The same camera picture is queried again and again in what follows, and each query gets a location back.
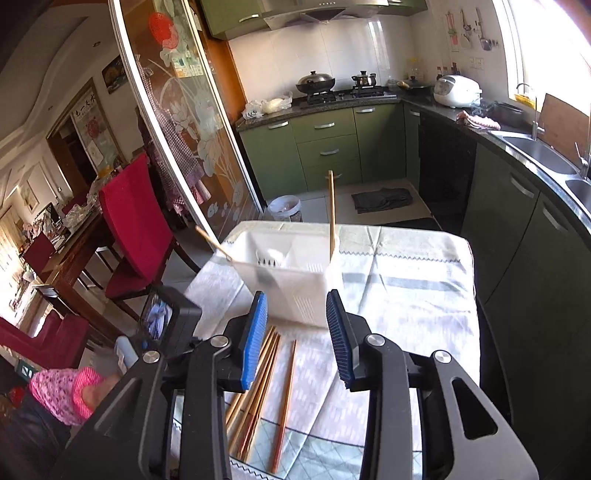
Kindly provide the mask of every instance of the stainless steel sink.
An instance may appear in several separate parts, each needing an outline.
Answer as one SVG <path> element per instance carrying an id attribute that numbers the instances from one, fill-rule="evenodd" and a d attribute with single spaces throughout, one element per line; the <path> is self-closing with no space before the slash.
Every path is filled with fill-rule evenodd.
<path id="1" fill-rule="evenodd" d="M 571 162 L 545 143 L 533 140 L 529 135 L 512 132 L 490 133 L 549 170 L 564 175 L 577 173 L 577 169 Z"/>
<path id="2" fill-rule="evenodd" d="M 566 186 L 579 199 L 587 211 L 591 212 L 591 183 L 582 179 L 573 179 L 567 180 Z"/>

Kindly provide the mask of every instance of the white plastic basket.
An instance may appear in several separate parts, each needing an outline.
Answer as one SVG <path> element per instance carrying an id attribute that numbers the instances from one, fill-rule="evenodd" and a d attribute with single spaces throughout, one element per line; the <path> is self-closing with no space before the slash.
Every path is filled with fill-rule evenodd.
<path id="1" fill-rule="evenodd" d="M 243 232 L 229 253 L 248 289 L 268 296 L 269 316 L 328 328 L 326 294 L 342 291 L 339 244 L 332 261 L 328 235 Z"/>

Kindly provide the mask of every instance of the gas stove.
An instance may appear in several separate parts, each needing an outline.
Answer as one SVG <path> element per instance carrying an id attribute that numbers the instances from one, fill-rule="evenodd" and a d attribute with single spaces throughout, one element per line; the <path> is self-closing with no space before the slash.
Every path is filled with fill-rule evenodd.
<path id="1" fill-rule="evenodd" d="M 332 90 L 328 92 L 322 93 L 311 93 L 305 99 L 302 99 L 300 103 L 300 108 L 306 108 L 314 105 L 322 105 L 324 103 L 332 103 L 332 102 L 343 102 L 343 101 L 352 101 L 355 99 L 362 99 L 367 97 L 375 97 L 375 96 L 389 96 L 389 91 L 385 90 L 384 87 L 375 86 L 375 87 L 353 87 L 349 90 L 338 90 L 333 92 Z"/>

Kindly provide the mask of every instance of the trash can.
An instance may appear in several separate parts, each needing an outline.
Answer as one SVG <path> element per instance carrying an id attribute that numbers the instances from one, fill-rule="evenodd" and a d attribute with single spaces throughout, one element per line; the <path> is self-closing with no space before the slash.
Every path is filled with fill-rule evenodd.
<path id="1" fill-rule="evenodd" d="M 284 195 L 273 200 L 268 207 L 274 220 L 279 222 L 301 222 L 301 201 L 294 195 Z"/>

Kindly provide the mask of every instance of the table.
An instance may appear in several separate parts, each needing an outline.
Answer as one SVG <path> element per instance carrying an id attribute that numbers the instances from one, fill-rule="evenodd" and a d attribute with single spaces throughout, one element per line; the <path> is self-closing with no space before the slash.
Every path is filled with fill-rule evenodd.
<path id="1" fill-rule="evenodd" d="M 231 248 L 252 229 L 288 229 L 328 236 L 328 225 L 242 222 L 228 236 Z M 376 333 L 406 351 L 450 352 L 479 382 L 480 348 L 468 242 L 444 232 L 339 225 L 337 256 L 345 309 L 363 316 Z M 195 334 L 222 333 L 230 318 L 246 313 L 252 294 L 219 252 L 203 267 L 185 295 L 203 309 Z M 357 480 L 361 469 L 368 393 L 350 393 L 340 381 L 327 330 L 269 319 L 282 335 L 278 361 L 247 463 L 231 458 L 234 480 Z M 281 409 L 291 343 L 298 340 L 288 430 L 277 476 L 268 473 Z M 227 394 L 226 402 L 232 398 Z M 413 411 L 414 471 L 421 473 L 421 435 L 416 396 Z M 175 425 L 181 414 L 176 412 Z"/>
<path id="2" fill-rule="evenodd" d="M 68 237 L 39 275 L 43 282 L 54 288 L 70 310 L 88 320 L 90 337 L 109 347 L 114 346 L 115 340 L 123 332 L 89 305 L 74 289 L 74 284 L 96 249 L 112 245 L 113 242 L 105 219 L 100 212 L 95 211 Z"/>

